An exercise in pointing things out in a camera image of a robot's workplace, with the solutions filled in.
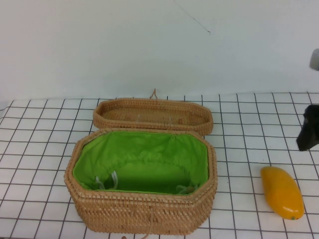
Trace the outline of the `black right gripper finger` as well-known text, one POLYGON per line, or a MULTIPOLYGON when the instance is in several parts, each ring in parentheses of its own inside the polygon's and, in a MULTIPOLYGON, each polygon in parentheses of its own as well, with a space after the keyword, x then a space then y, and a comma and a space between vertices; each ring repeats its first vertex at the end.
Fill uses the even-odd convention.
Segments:
POLYGON ((319 106, 307 106, 303 116, 304 123, 296 139, 299 151, 307 151, 319 143, 319 106))

